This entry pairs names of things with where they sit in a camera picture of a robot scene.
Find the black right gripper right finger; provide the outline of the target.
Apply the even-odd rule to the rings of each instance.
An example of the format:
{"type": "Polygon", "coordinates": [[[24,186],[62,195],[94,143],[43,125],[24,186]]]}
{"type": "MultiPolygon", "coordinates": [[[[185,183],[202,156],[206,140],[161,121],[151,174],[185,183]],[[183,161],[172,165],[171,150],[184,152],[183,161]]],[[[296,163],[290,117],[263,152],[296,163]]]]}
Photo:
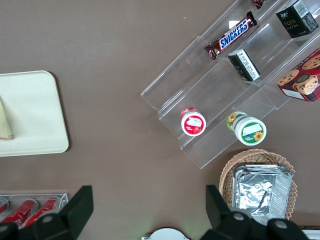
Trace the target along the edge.
{"type": "Polygon", "coordinates": [[[207,185],[205,208],[211,224],[202,240],[268,240],[267,227],[247,214],[230,210],[219,189],[207,185]]]}

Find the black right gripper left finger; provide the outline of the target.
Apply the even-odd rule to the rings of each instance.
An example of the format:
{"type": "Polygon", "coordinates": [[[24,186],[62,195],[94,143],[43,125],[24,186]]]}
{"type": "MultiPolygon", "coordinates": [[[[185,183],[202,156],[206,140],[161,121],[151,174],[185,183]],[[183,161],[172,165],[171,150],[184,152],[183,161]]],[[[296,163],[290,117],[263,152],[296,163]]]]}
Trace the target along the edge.
{"type": "Polygon", "coordinates": [[[94,211],[93,188],[82,186],[59,211],[40,217],[27,227],[28,240],[76,240],[94,211]]]}

